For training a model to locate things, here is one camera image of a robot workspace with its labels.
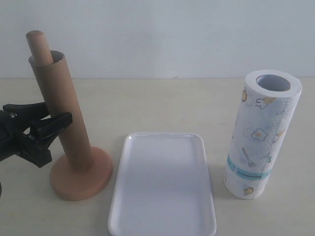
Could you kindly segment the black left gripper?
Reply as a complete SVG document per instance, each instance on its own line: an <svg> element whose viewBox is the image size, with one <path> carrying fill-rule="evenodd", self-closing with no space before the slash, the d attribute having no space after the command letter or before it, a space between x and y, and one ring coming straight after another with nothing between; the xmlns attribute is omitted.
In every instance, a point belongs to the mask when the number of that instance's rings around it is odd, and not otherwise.
<svg viewBox="0 0 315 236"><path fill-rule="evenodd" d="M41 168L52 162L50 144L72 124L72 114L47 117L44 102L33 104L6 104L0 113L0 160L13 155ZM42 119L29 122L24 119Z"/></svg>

